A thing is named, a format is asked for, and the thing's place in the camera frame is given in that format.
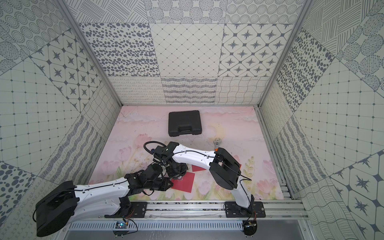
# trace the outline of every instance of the cable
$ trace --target cable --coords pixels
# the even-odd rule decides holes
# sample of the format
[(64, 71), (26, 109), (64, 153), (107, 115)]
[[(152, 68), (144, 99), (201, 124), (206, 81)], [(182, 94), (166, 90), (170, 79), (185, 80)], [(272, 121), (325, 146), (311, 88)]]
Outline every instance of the cable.
[(239, 184), (240, 184), (240, 186), (242, 187), (242, 189), (244, 190), (245, 195), (247, 196), (247, 199), (248, 199), (248, 201), (249, 201), (249, 205), (251, 206), (251, 214), (249, 215), (249, 217), (248, 217), (248, 219), (247, 219), (247, 221), (248, 221), (248, 220), (252, 217), (253, 206), (252, 206), (251, 200), (249, 199), (249, 197), (248, 197), (248, 195), (247, 195), (247, 192), (245, 191), (245, 189), (244, 189), (243, 185), (241, 184), (241, 182), (242, 182), (242, 181), (245, 181), (245, 180), (247, 180), (247, 181), (252, 181), (252, 179), (250, 179), (249, 177), (243, 176), (243, 175), (241, 175), (240, 173), (236, 172), (235, 170), (233, 170), (232, 168), (230, 168), (228, 165), (226, 165), (224, 162), (222, 162), (222, 163), (223, 163), (227, 168), (229, 168), (230, 170), (232, 170), (232, 172), (234, 172), (234, 173), (236, 173), (237, 175), (242, 176), (242, 177), (245, 178), (245, 179), (240, 180), (240, 181), (239, 181)]
[(147, 196), (151, 196), (154, 192), (155, 192), (155, 190), (152, 190), (152, 193), (151, 193), (151, 194), (147, 194), (146, 192), (144, 192), (144, 190), (142, 191), (142, 193), (144, 193), (144, 194), (147, 195)]
[(163, 147), (166, 147), (167, 145), (165, 145), (164, 143), (162, 142), (157, 142), (157, 141), (149, 141), (149, 142), (146, 142), (144, 143), (143, 147), (145, 149), (145, 151), (147, 151), (148, 153), (150, 153), (151, 155), (153, 155), (153, 153), (146, 147), (147, 144), (150, 144), (150, 143), (157, 143), (157, 144), (160, 144), (161, 146)]
[(136, 231), (135, 231), (135, 232), (137, 232), (137, 231), (139, 230), (139, 228), (137, 227), (137, 225), (136, 225), (136, 223), (135, 223), (134, 220), (132, 220), (132, 219), (130, 219), (130, 218), (125, 218), (125, 217), (123, 217), (122, 219), (123, 219), (123, 221), (124, 221), (127, 225), (128, 225), (128, 222), (126, 222), (125, 219), (127, 219), (128, 221), (132, 221), (132, 222), (135, 224), (135, 226), (136, 226)]
[[(176, 155), (176, 154), (178, 154), (178, 153), (183, 153), (183, 152), (197, 152), (197, 151), (193, 151), (193, 150), (185, 150), (185, 151), (181, 151), (181, 152), (175, 152), (175, 153), (173, 153), (171, 156), (168, 156), (168, 157), (165, 159), (165, 161), (167, 161), (168, 159), (170, 159), (170, 158), (173, 157), (174, 155)], [(197, 153), (199, 153), (199, 154), (201, 154), (201, 155), (203, 155), (203, 156), (206, 156), (206, 157), (211, 157), (211, 156), (205, 155), (205, 154), (200, 153), (200, 152), (197, 152)]]
[(248, 195), (247, 195), (247, 192), (245, 191), (243, 185), (241, 184), (241, 181), (244, 181), (244, 180), (247, 180), (247, 179), (242, 179), (242, 180), (239, 181), (239, 183), (240, 183), (240, 186), (242, 187), (242, 189), (244, 190), (245, 195), (247, 196), (247, 199), (248, 199), (248, 201), (249, 201), (249, 205), (251, 206), (251, 214), (249, 215), (249, 217), (248, 217), (248, 219), (247, 219), (247, 221), (248, 221), (248, 220), (252, 217), (253, 206), (252, 206), (251, 200), (249, 199), (249, 197), (248, 197)]
[[(124, 182), (127, 182), (127, 181), (128, 181), (128, 179), (125, 180), (125, 181), (123, 181), (123, 182), (118, 182), (118, 183), (115, 183), (115, 184), (121, 184), (121, 183), (124, 183)], [(50, 195), (49, 197), (45, 197), (45, 198), (48, 199), (48, 198), (50, 198), (50, 197), (52, 197), (52, 196), (54, 196), (54, 195), (56, 195), (56, 194), (59, 194), (60, 192), (68, 192), (68, 191), (81, 191), (81, 192), (83, 192), (83, 191), (88, 191), (88, 190), (95, 189), (95, 188), (99, 188), (99, 187), (107, 187), (107, 186), (112, 186), (112, 185), (113, 185), (113, 184), (108, 184), (108, 185), (92, 187), (92, 188), (88, 188), (88, 189), (84, 189), (84, 190), (67, 189), (67, 190), (62, 190), (62, 191), (59, 191), (59, 192), (55, 192), (54, 194)], [(39, 205), (37, 205), (36, 208), (35, 208), (35, 210), (33, 211), (33, 214), (32, 214), (32, 220), (33, 220), (34, 222), (36, 222), (36, 220), (35, 220), (36, 209), (37, 209), (41, 204), (43, 204), (43, 202), (40, 203)]]

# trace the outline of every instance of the floor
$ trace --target floor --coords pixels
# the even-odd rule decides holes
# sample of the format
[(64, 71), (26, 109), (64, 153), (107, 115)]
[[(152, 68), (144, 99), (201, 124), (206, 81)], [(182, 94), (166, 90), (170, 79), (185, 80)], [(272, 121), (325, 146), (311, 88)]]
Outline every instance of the floor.
[[(168, 135), (168, 113), (199, 110), (201, 135)], [(242, 165), (242, 174), (251, 178), (248, 190), (255, 199), (283, 199), (275, 169), (253, 107), (123, 106), (89, 184), (110, 181), (126, 173), (145, 169), (151, 162), (143, 144), (179, 142), (195, 149), (214, 150), (214, 140)], [(208, 170), (188, 165), (188, 173), (175, 188), (166, 192), (143, 193), (132, 200), (232, 200), (229, 190), (219, 187)]]

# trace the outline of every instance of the black tool case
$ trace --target black tool case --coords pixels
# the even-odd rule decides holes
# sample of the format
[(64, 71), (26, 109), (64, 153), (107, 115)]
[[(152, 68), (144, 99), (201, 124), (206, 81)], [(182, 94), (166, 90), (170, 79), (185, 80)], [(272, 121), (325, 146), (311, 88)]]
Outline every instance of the black tool case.
[(182, 134), (201, 134), (201, 119), (198, 110), (171, 112), (168, 115), (168, 134), (177, 137)]

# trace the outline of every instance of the black motor housing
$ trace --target black motor housing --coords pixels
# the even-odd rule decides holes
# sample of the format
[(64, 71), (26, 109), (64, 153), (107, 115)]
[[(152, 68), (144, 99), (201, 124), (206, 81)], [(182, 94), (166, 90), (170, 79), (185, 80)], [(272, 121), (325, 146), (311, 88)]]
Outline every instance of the black motor housing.
[(74, 189), (72, 181), (63, 182), (36, 204), (38, 237), (51, 235), (67, 224), (80, 200)]

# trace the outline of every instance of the wire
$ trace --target wire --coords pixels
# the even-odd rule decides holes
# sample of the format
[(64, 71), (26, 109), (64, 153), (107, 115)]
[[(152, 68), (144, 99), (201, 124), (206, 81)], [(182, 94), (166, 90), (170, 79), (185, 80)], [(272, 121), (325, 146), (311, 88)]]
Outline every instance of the wire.
[[(128, 181), (128, 179), (125, 180), (125, 181), (123, 181), (123, 182), (118, 182), (118, 183), (114, 183), (114, 184), (121, 184), (121, 183), (124, 183), (124, 182), (127, 182), (127, 181)], [(62, 191), (59, 191), (59, 192), (55, 192), (54, 194), (50, 195), (49, 197), (45, 197), (45, 198), (48, 199), (48, 198), (50, 198), (50, 197), (52, 197), (52, 196), (54, 196), (54, 195), (56, 195), (56, 194), (59, 194), (60, 192), (71, 192), (71, 191), (81, 191), (81, 192), (83, 192), (83, 191), (88, 191), (88, 190), (95, 189), (95, 188), (99, 188), (99, 187), (107, 187), (107, 186), (111, 186), (111, 185), (113, 185), (113, 183), (112, 183), (112, 184), (108, 184), (108, 185), (103, 185), (103, 186), (92, 187), (92, 188), (88, 188), (88, 189), (84, 189), (84, 190), (66, 189), (66, 190), (62, 190)], [(36, 220), (35, 220), (36, 209), (37, 209), (41, 204), (43, 204), (44, 202), (42, 202), (42, 203), (40, 203), (39, 205), (37, 205), (36, 208), (35, 208), (35, 210), (33, 211), (33, 214), (32, 214), (32, 220), (33, 220), (34, 222), (36, 222)]]
[(154, 192), (155, 192), (155, 190), (152, 190), (152, 193), (151, 193), (151, 194), (147, 194), (146, 192), (144, 192), (144, 190), (142, 191), (142, 193), (144, 193), (144, 194), (147, 195), (147, 196), (151, 196)]
[(125, 218), (125, 217), (123, 217), (122, 219), (123, 219), (124, 222), (125, 222), (125, 219), (127, 219), (128, 221), (132, 221), (132, 222), (135, 224), (135, 226), (136, 226), (136, 231), (135, 231), (135, 232), (137, 232), (137, 231), (139, 230), (139, 228), (137, 227), (137, 225), (136, 225), (136, 223), (135, 223), (134, 220), (132, 220), (132, 219), (130, 219), (130, 218)]
[(165, 145), (164, 143), (162, 142), (157, 142), (157, 141), (149, 141), (149, 142), (146, 142), (144, 143), (143, 147), (145, 149), (145, 151), (147, 151), (148, 153), (150, 153), (151, 155), (153, 155), (153, 153), (146, 147), (147, 144), (150, 144), (150, 143), (157, 143), (157, 144), (160, 144), (161, 146), (163, 147), (166, 147), (167, 145)]
[(248, 195), (247, 195), (247, 192), (245, 191), (245, 189), (244, 189), (243, 185), (241, 184), (241, 182), (242, 182), (242, 181), (245, 181), (245, 180), (247, 180), (247, 181), (252, 181), (252, 179), (250, 179), (249, 177), (243, 176), (243, 175), (241, 175), (240, 173), (236, 172), (235, 170), (233, 170), (232, 168), (230, 168), (228, 165), (226, 165), (224, 162), (222, 162), (222, 163), (223, 163), (227, 168), (229, 168), (230, 170), (232, 170), (232, 172), (234, 172), (234, 173), (236, 173), (237, 175), (242, 176), (242, 177), (245, 178), (245, 179), (240, 180), (239, 183), (240, 183), (240, 186), (242, 187), (242, 189), (244, 190), (245, 195), (247, 196), (247, 199), (248, 199), (248, 201), (249, 201), (249, 205), (251, 206), (251, 214), (249, 215), (249, 217), (248, 217), (248, 219), (247, 219), (247, 221), (248, 221), (248, 220), (252, 217), (252, 213), (254, 212), (254, 210), (253, 210), (253, 206), (252, 206), (251, 200), (249, 199), (249, 197), (248, 197)]
[(242, 189), (244, 190), (244, 192), (245, 192), (245, 195), (247, 196), (247, 199), (248, 199), (248, 201), (249, 201), (249, 205), (251, 206), (251, 214), (249, 215), (249, 217), (248, 217), (248, 219), (247, 219), (247, 221), (252, 217), (252, 213), (253, 213), (253, 206), (252, 206), (252, 203), (251, 203), (251, 200), (249, 199), (249, 197), (248, 197), (248, 195), (247, 195), (247, 192), (245, 191), (245, 189), (244, 189), (244, 187), (243, 187), (243, 185), (241, 184), (241, 181), (244, 181), (244, 180), (247, 180), (247, 179), (242, 179), (242, 180), (240, 180), (240, 186), (242, 187)]

